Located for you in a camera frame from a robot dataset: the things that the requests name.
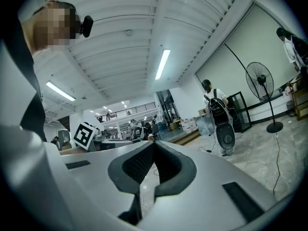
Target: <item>standing fan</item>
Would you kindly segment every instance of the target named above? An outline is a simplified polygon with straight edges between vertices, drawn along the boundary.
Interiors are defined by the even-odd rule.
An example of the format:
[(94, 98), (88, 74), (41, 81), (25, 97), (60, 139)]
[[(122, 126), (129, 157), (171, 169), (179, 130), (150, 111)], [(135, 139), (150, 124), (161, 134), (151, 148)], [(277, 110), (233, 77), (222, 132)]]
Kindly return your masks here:
[(276, 122), (271, 106), (270, 97), (274, 91), (274, 80), (269, 70), (261, 63), (252, 62), (246, 69), (247, 84), (252, 93), (260, 100), (268, 100), (270, 105), (273, 123), (269, 124), (266, 131), (269, 133), (279, 132), (283, 128), (281, 122)]

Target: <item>smoke detector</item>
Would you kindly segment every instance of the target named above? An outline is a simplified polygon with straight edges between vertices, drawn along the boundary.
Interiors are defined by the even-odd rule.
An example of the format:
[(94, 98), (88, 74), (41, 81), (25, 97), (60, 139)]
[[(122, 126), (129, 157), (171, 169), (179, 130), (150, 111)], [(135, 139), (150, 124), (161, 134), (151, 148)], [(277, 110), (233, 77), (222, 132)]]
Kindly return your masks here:
[(127, 31), (126, 31), (126, 35), (127, 35), (127, 36), (131, 36), (132, 33), (133, 33), (133, 32), (132, 32), (131, 30), (127, 30)]

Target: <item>ceiling light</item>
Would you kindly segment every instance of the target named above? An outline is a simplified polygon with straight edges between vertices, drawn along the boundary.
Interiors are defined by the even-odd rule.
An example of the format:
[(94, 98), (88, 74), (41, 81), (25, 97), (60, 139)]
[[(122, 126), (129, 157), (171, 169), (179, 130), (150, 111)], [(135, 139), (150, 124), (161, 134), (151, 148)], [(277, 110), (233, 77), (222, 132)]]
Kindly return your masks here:
[(48, 86), (49, 88), (53, 89), (55, 92), (59, 93), (60, 95), (64, 96), (65, 98), (67, 98), (70, 101), (75, 101), (75, 98), (73, 98), (72, 96), (66, 94), (64, 91), (61, 91), (59, 88), (57, 88), (54, 84), (47, 82), (46, 86)]
[(155, 79), (159, 79), (160, 76), (162, 75), (162, 72), (163, 72), (164, 67), (166, 65), (166, 62), (168, 60), (168, 56), (170, 54), (170, 51), (171, 50), (164, 50), (164, 53), (163, 53), (162, 59), (160, 60), (160, 64), (159, 64), (158, 71), (157, 71)]

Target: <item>railing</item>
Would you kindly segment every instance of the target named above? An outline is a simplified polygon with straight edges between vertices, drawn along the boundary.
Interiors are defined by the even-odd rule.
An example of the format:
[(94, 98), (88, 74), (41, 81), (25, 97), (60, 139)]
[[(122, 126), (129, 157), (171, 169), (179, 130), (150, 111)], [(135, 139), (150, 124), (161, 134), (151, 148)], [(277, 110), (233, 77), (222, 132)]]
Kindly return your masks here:
[(109, 114), (106, 114), (106, 115), (103, 115), (103, 116), (102, 115), (97, 116), (96, 118), (100, 122), (112, 121), (112, 120), (115, 120), (115, 119), (118, 119), (118, 118), (124, 118), (126, 116), (134, 115), (134, 114), (144, 112), (144, 111), (147, 111), (147, 110), (152, 110), (154, 108), (156, 108), (155, 102), (147, 103), (147, 104), (140, 105), (140, 106), (133, 107), (133, 108), (129, 108), (129, 109), (126, 109), (126, 110), (112, 112), (112, 113), (109, 113)]

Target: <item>fan base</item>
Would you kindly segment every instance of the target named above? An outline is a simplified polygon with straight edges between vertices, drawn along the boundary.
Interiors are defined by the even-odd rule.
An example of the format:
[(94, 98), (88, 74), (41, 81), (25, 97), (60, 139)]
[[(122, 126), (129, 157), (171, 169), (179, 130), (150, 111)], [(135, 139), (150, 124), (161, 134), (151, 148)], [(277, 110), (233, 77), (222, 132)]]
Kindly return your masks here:
[(279, 132), (283, 128), (283, 123), (281, 122), (275, 122), (268, 125), (266, 128), (266, 131), (269, 133), (276, 133)]

